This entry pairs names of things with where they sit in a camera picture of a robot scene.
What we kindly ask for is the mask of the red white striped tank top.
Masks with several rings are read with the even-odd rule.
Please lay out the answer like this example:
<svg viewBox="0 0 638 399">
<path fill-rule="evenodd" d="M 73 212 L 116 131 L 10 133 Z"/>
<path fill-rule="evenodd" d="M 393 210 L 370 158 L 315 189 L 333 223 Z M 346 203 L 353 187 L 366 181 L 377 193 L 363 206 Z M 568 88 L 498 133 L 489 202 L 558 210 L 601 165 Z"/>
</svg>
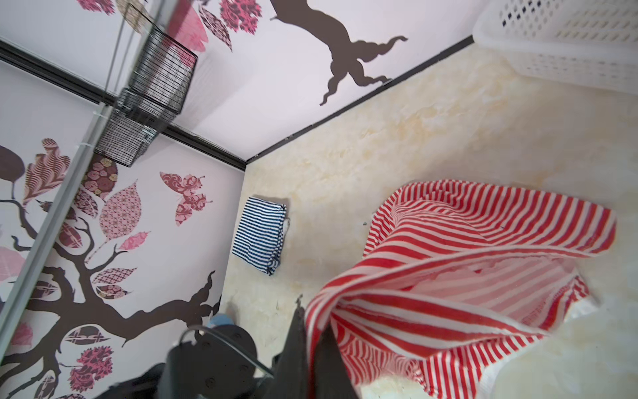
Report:
<svg viewBox="0 0 638 399">
<path fill-rule="evenodd" d="M 362 260 L 308 306 L 311 379 L 332 333 L 352 386 L 395 375 L 435 398 L 489 398 L 507 362 L 596 311 L 578 260 L 615 237 L 613 210 L 571 196 L 402 186 L 373 215 Z"/>
</svg>

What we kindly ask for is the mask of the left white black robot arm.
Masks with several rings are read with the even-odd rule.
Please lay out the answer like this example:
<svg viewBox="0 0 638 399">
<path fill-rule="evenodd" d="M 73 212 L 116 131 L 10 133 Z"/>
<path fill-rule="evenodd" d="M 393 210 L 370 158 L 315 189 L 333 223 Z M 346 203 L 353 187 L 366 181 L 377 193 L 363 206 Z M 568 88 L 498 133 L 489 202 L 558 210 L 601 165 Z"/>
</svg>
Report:
<svg viewBox="0 0 638 399">
<path fill-rule="evenodd" d="M 186 330 L 166 360 L 100 398 L 260 398 L 273 379 L 248 332 L 236 325 Z"/>
</svg>

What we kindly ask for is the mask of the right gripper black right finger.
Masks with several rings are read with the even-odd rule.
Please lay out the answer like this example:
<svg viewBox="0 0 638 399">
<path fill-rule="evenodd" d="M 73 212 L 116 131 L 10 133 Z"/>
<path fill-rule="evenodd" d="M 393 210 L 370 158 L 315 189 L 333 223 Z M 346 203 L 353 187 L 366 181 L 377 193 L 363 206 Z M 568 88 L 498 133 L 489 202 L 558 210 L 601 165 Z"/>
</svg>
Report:
<svg viewBox="0 0 638 399">
<path fill-rule="evenodd" d="M 312 393 L 318 399 L 357 399 L 358 395 L 347 374 L 331 328 L 322 333 L 315 347 L 313 359 L 314 388 Z"/>
</svg>

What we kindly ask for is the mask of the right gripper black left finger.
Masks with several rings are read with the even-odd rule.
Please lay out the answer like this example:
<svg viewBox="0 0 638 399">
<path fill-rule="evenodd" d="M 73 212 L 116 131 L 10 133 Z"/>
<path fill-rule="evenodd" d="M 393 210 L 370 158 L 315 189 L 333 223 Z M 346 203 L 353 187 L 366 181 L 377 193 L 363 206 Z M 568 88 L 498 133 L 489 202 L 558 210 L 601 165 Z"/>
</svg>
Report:
<svg viewBox="0 0 638 399">
<path fill-rule="evenodd" d="M 307 331 L 301 298 L 296 301 L 287 339 L 283 351 L 277 355 L 274 379 L 268 386 L 265 398 L 308 398 Z"/>
</svg>

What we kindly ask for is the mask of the navy white striped tank top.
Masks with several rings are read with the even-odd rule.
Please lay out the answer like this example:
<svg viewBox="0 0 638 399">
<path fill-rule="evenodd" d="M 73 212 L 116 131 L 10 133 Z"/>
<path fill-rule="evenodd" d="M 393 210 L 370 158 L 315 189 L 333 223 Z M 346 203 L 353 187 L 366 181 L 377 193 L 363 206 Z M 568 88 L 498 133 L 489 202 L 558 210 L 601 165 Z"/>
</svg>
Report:
<svg viewBox="0 0 638 399">
<path fill-rule="evenodd" d="M 258 271 L 272 276 L 281 264 L 287 229 L 287 207 L 249 197 L 241 213 L 231 253 Z"/>
</svg>

